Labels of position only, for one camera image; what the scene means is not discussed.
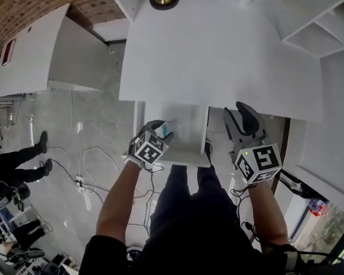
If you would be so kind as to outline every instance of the black shirt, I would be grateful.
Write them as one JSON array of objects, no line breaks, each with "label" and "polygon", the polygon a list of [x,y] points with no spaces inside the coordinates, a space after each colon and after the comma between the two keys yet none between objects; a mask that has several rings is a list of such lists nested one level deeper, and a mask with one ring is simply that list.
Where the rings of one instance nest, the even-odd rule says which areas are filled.
[{"label": "black shirt", "polygon": [[237,217],[213,205],[187,207],[154,233],[141,258],[127,267],[126,246],[117,239],[96,235],[88,243],[80,275],[147,274],[193,270],[219,273],[283,273],[285,261],[277,254],[255,250]]}]

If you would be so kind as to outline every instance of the white shelf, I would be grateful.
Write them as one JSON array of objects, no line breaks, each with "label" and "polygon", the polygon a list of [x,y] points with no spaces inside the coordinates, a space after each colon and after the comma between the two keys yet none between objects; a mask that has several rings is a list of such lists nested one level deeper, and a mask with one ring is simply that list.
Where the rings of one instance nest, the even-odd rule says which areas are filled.
[{"label": "white shelf", "polygon": [[168,151],[158,160],[184,166],[209,167],[204,153],[209,107],[201,105],[135,102],[134,136],[152,120],[178,122],[178,131],[169,144]]},{"label": "white shelf", "polygon": [[344,44],[344,3],[320,17],[316,23]]},{"label": "white shelf", "polygon": [[344,0],[281,0],[278,13],[282,40],[287,40]]},{"label": "white shelf", "polygon": [[344,48],[338,39],[315,23],[296,33],[287,42],[320,57]]}]

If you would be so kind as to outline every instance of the white cabinet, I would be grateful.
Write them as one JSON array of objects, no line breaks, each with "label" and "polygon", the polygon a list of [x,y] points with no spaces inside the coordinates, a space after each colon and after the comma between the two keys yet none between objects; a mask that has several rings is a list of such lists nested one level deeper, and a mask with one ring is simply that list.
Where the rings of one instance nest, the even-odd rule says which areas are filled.
[{"label": "white cabinet", "polygon": [[318,57],[344,50],[344,0],[282,0],[278,25],[284,42]]},{"label": "white cabinet", "polygon": [[209,107],[177,103],[135,102],[134,136],[151,120],[175,121],[175,131],[168,151],[158,162],[210,167],[204,153]]},{"label": "white cabinet", "polygon": [[45,91],[48,87],[101,89],[107,79],[107,45],[67,18],[69,4],[39,18],[20,31],[10,62],[0,57],[0,97]]}]

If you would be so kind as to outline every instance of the black shoe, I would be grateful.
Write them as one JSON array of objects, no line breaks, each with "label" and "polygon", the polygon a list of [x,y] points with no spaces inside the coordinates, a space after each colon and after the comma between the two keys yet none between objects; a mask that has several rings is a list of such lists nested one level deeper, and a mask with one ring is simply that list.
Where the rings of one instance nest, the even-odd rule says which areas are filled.
[{"label": "black shoe", "polygon": [[52,170],[52,161],[50,159],[46,161],[43,169],[45,170],[45,176],[48,176],[50,174],[50,171]]},{"label": "black shoe", "polygon": [[205,149],[204,149],[206,156],[208,156],[208,159],[210,163],[212,163],[212,156],[213,156],[213,146],[212,142],[209,139],[205,140]]},{"label": "black shoe", "polygon": [[47,153],[47,132],[42,131],[40,141],[38,142],[38,146],[40,148],[40,153],[45,154]]}]

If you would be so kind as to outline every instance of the human arm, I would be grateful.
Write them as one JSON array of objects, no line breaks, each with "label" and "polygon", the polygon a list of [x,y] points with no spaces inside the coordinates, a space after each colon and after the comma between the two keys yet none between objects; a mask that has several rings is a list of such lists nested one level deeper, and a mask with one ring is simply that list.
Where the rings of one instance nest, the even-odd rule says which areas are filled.
[{"label": "human arm", "polygon": [[116,238],[125,244],[126,227],[139,173],[137,164],[131,161],[126,163],[104,201],[97,221],[96,235]]},{"label": "human arm", "polygon": [[[259,182],[249,189],[256,234],[263,242],[275,245],[288,244],[287,225],[268,182]],[[261,243],[263,253],[272,247]]]}]

